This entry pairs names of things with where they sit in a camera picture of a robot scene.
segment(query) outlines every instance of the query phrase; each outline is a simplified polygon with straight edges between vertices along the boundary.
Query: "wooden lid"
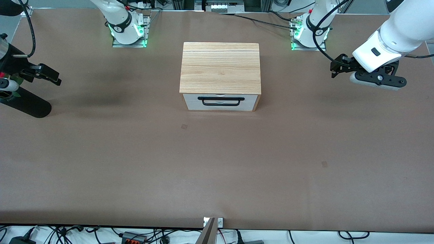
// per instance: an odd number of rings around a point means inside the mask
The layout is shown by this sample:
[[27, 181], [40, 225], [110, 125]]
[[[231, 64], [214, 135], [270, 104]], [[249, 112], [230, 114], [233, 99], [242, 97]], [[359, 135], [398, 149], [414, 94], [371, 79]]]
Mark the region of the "wooden lid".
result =
[[261, 94], [259, 44], [184, 43], [179, 92]]

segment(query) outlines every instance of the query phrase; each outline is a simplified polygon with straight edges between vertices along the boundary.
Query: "black cylindrical part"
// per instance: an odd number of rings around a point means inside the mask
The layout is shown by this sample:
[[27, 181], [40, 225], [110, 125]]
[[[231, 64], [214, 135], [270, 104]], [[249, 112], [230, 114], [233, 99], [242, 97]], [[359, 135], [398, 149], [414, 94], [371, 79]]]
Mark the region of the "black cylindrical part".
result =
[[[28, 0], [23, 0], [24, 7], [27, 7]], [[14, 3], [11, 0], [0, 0], [0, 15], [17, 16], [24, 11], [21, 4]]]
[[51, 104], [35, 94], [19, 87], [16, 91], [19, 96], [10, 95], [0, 98], [0, 103], [18, 109], [35, 118], [43, 118], [51, 112]]

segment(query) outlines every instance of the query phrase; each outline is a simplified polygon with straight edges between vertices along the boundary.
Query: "drawer cabinet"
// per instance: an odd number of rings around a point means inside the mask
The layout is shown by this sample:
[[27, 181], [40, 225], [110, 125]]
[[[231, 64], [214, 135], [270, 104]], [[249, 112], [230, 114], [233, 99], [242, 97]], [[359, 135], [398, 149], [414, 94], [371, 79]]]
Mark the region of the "drawer cabinet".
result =
[[257, 43], [184, 43], [179, 92], [189, 110], [254, 111], [261, 95]]

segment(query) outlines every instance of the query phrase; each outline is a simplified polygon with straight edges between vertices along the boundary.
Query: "white drawer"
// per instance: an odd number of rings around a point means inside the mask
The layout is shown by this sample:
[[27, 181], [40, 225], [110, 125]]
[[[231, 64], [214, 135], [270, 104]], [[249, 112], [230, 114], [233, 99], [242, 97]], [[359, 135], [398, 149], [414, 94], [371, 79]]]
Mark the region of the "white drawer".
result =
[[189, 110], [252, 111], [257, 95], [183, 94]]

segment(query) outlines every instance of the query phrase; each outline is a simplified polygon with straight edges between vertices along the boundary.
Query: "electrical cable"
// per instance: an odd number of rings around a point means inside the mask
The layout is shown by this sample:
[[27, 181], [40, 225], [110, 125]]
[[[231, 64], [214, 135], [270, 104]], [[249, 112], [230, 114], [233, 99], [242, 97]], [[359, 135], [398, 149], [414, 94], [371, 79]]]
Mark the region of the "electrical cable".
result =
[[45, 241], [44, 241], [43, 244], [45, 244], [48, 241], [48, 238], [50, 239], [50, 241], [48, 242], [48, 244], [50, 244], [50, 242], [51, 242], [50, 236], [53, 237], [53, 235], [54, 235], [54, 231], [51, 231], [51, 233], [47, 236], [47, 239], [45, 239]]
[[113, 227], [110, 227], [110, 229], [112, 229], [112, 231], [113, 231], [116, 235], [119, 235], [119, 233], [116, 232], [115, 229], [113, 229]]
[[291, 21], [291, 19], [287, 19], [287, 18], [281, 16], [279, 13], [277, 13], [277, 12], [275, 12], [273, 10], [266, 11], [266, 13], [273, 13], [273, 14], [275, 14], [277, 17], [279, 17], [282, 20]]
[[161, 11], [163, 11], [163, 9], [158, 10], [157, 14], [156, 14], [154, 17], [152, 17], [151, 21], [149, 21], [149, 25], [154, 21], [154, 19], [158, 16], [158, 14], [159, 14]]
[[183, 232], [192, 232], [192, 231], [202, 232], [200, 230], [180, 230], [180, 231], [183, 231]]
[[220, 236], [221, 236], [221, 238], [223, 239], [224, 244], [227, 244], [227, 243], [226, 243], [226, 240], [224, 239], [224, 236], [223, 236], [223, 233], [221, 232], [221, 230], [218, 229], [218, 231], [220, 232]]
[[296, 243], [294, 242], [293, 235], [291, 234], [291, 230], [288, 230], [288, 232], [289, 232], [289, 237], [291, 238], [291, 242], [292, 242], [293, 244], [296, 244]]
[[315, 29], [312, 31], [312, 38], [313, 38], [313, 42], [315, 43], [316, 48], [318, 48], [318, 50], [324, 55], [326, 56], [326, 58], [328, 58], [330, 61], [337, 63], [341, 66], [344, 67], [349, 67], [349, 68], [356, 68], [353, 67], [349, 64], [346, 63], [342, 63], [339, 62], [337, 60], [335, 60], [334, 58], [330, 57], [318, 44], [317, 40], [316, 40], [316, 31], [319, 30], [319, 27], [321, 26], [321, 24], [333, 13], [335, 12], [340, 6], [344, 5], [345, 3], [347, 3], [349, 0], [343, 0], [342, 2], [340, 2], [338, 5], [336, 5], [332, 10], [330, 10], [330, 12], [328, 12], [319, 22], [318, 24], [315, 26]]
[[162, 8], [139, 8], [139, 7], [135, 7], [135, 6], [133, 6], [133, 5], [129, 5], [129, 4], [126, 4], [126, 3], [123, 3], [121, 0], [116, 0], [118, 3], [121, 3], [122, 5], [124, 5], [125, 7], [128, 7], [128, 8], [130, 8], [130, 10], [131, 10], [131, 8], [133, 8], [132, 9], [132, 11], [134, 11], [134, 10], [152, 10], [152, 9], [160, 9], [160, 10], [163, 10]]
[[3, 238], [6, 236], [7, 229], [5, 227], [1, 228], [0, 231], [4, 230], [3, 236], [0, 238], [0, 242], [3, 241]]
[[26, 14], [27, 22], [29, 23], [30, 33], [32, 34], [32, 51], [28, 55], [17, 54], [17, 55], [14, 55], [14, 57], [16, 57], [16, 58], [30, 58], [31, 56], [33, 56], [33, 54], [35, 53], [35, 50], [36, 50], [35, 32], [33, 31], [32, 21], [30, 20], [30, 16], [29, 16], [29, 13], [27, 12], [26, 6], [23, 4], [22, 0], [18, 0], [18, 2], [21, 4], [21, 7], [23, 7], [23, 11]]
[[164, 234], [164, 235], [162, 235], [161, 237], [158, 237], [158, 238], [156, 238], [155, 240], [150, 241], [150, 242], [148, 242], [148, 243], [150, 244], [150, 243], [153, 243], [153, 242], [157, 242], [157, 241], [160, 240], [161, 238], [166, 237], [166, 236], [168, 236], [168, 235], [170, 235], [170, 234], [172, 234], [172, 233], [174, 233], [174, 232], [176, 232], [176, 231], [178, 231], [178, 230], [170, 231], [170, 232], [168, 232], [167, 234]]
[[424, 55], [424, 56], [416, 56], [416, 55], [408, 54], [408, 55], [405, 55], [404, 57], [406, 57], [406, 58], [412, 58], [412, 59], [426, 59], [426, 58], [434, 57], [434, 54]]
[[235, 230], [235, 231], [237, 232], [237, 236], [238, 236], [237, 244], [244, 244], [243, 237], [241, 236], [240, 231], [239, 230]]
[[345, 232], [349, 237], [343, 237], [343, 236], [341, 235], [341, 232], [342, 232], [342, 231], [338, 231], [338, 235], [339, 235], [339, 237], [342, 238], [342, 239], [344, 239], [344, 240], [349, 240], [349, 241], [351, 241], [352, 244], [354, 244], [354, 240], [365, 239], [365, 238], [368, 238], [368, 236], [370, 235], [370, 232], [367, 231], [367, 232], [366, 232], [366, 235], [364, 235], [364, 236], [361, 236], [361, 237], [353, 237], [353, 236], [352, 236], [348, 231], [344, 231], [344, 232]]
[[95, 234], [96, 242], [98, 242], [98, 244], [102, 244], [102, 243], [99, 241], [99, 239], [98, 239], [98, 235], [96, 234], [96, 231], [94, 231], [93, 233]]
[[302, 7], [302, 8], [299, 8], [299, 9], [293, 10], [293, 11], [291, 11], [291, 12], [288, 12], [288, 13], [294, 13], [295, 11], [298, 11], [298, 10], [301, 10], [301, 9], [304, 9], [304, 8], [307, 8], [307, 7], [309, 7], [310, 5], [312, 5], [312, 4], [314, 4], [314, 3], [315, 3], [315, 2], [313, 2], [313, 3], [309, 4], [309, 5], [306, 5], [306, 6]]
[[241, 15], [236, 15], [235, 14], [234, 16], [237, 16], [237, 17], [240, 17], [240, 18], [244, 18], [244, 19], [248, 19], [248, 20], [252, 20], [252, 21], [256, 21], [256, 22], [259, 22], [259, 23], [267, 24], [267, 25], [272, 25], [272, 26], [276, 26], [276, 27], [282, 27], [282, 28], [291, 29], [291, 30], [297, 30], [297, 28], [295, 28], [295, 27], [278, 25], [278, 24], [274, 24], [274, 23], [270, 23], [270, 22], [265, 22], [265, 21], [262, 21], [262, 20], [252, 19], [252, 18], [249, 18], [249, 17], [241, 16]]
[[147, 243], [153, 242], [154, 241], [153, 239], [156, 238], [159, 234], [163, 234], [164, 235], [164, 230], [162, 229], [161, 231], [157, 232], [157, 230], [154, 229], [153, 233], [154, 233], [154, 235], [151, 236], [151, 238], [149, 238], [149, 239], [146, 240]]

